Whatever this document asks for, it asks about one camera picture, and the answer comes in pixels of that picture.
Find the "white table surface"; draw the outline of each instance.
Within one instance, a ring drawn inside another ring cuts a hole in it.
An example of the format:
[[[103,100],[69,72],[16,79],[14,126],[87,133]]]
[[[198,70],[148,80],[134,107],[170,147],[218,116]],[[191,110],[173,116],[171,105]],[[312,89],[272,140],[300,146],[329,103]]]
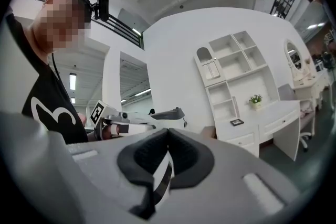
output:
[[[260,122],[268,123],[273,122],[285,116],[288,112],[295,110],[300,106],[300,101],[276,101],[260,110],[249,110],[240,115],[240,119],[244,124],[233,126],[230,121],[216,121],[216,129],[221,133],[225,130],[225,134],[219,134],[220,140],[226,140],[238,137],[237,134],[241,133],[247,128],[259,124]]]
[[[321,76],[323,76],[327,72],[328,72],[327,69],[323,69],[322,71],[317,72],[317,75],[315,77],[313,77],[312,79],[308,80],[307,83],[305,83],[303,85],[296,86],[293,89],[298,90],[298,89],[304,89],[304,88],[311,87],[320,79]]]

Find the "white shelf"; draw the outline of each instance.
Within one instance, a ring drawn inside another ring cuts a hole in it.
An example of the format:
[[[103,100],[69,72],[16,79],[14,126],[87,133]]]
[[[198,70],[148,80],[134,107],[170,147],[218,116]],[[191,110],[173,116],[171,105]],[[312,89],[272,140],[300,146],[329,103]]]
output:
[[[212,85],[207,88],[211,104],[220,104],[231,99],[230,91],[226,82]]]
[[[249,72],[244,77],[229,81],[228,86],[236,98],[240,113],[251,110],[248,100],[255,94],[262,96],[262,106],[279,100],[278,89],[267,65]]]
[[[279,100],[271,71],[246,31],[210,41],[205,47],[198,49],[195,60],[216,125],[250,111],[248,101],[255,94],[262,96],[263,108]]]
[[[218,119],[232,119],[236,117],[235,109],[232,100],[230,102],[223,102],[213,106],[214,118]]]
[[[227,80],[251,70],[242,51],[220,58],[218,61]]]
[[[240,51],[240,47],[231,35],[210,41],[209,44],[216,58],[221,58],[233,52]]]
[[[250,63],[250,66],[253,69],[266,64],[266,62],[265,62],[260,50],[258,49],[258,47],[256,47],[256,46],[249,47],[249,48],[245,49],[244,52],[247,56],[247,59]]]
[[[242,73],[242,74],[240,74],[240,75],[238,75],[238,76],[229,78],[229,79],[227,80],[227,82],[234,81],[234,80],[243,78],[243,77],[245,77],[245,76],[251,75],[251,74],[253,74],[253,73],[255,73],[255,72],[260,71],[261,69],[263,69],[263,68],[265,68],[265,67],[268,67],[268,65],[265,64],[265,65],[262,65],[262,66],[259,66],[259,67],[255,68],[255,69],[253,69],[253,70],[250,70],[250,71],[248,71],[248,72]]]
[[[236,33],[234,34],[234,37],[238,41],[242,49],[256,46],[256,44],[254,43],[254,41],[252,40],[252,38],[246,31]]]
[[[250,50],[250,49],[252,49],[252,48],[257,48],[257,47],[258,47],[257,45],[254,45],[254,46],[251,46],[251,47],[248,47],[248,48],[244,48],[243,50],[244,50],[244,51],[246,51],[246,50],[248,51],[248,50]]]
[[[212,105],[216,106],[216,105],[223,104],[223,103],[230,102],[230,101],[232,101],[232,99],[228,99],[228,100],[217,102],[217,103],[212,103]]]

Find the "small picture frame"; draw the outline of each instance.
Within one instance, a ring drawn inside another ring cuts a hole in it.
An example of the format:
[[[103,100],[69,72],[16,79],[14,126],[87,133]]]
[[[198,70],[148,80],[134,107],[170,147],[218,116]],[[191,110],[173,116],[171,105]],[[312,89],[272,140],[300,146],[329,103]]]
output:
[[[230,123],[231,123],[233,126],[238,126],[238,125],[243,124],[244,122],[243,122],[241,119],[236,119],[236,120],[230,121]]]

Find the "white pillar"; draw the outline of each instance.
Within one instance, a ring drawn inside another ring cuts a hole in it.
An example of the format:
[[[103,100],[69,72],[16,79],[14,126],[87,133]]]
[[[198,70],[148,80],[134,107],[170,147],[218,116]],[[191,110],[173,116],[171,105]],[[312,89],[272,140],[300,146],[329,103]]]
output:
[[[87,106],[86,107],[86,125],[87,126],[92,126],[90,115],[91,115],[90,108],[89,108],[89,106]]]
[[[103,71],[103,102],[121,111],[120,51],[111,47],[105,56]]]

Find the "small white pot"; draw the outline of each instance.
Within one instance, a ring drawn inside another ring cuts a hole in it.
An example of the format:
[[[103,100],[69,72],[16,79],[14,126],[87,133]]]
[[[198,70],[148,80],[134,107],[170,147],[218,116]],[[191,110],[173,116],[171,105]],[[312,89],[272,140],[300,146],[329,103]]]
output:
[[[258,102],[258,103],[252,103],[252,102],[250,102],[250,104],[251,104],[251,106],[252,106],[252,108],[253,108],[254,110],[259,110],[259,109],[261,109],[261,102]]]

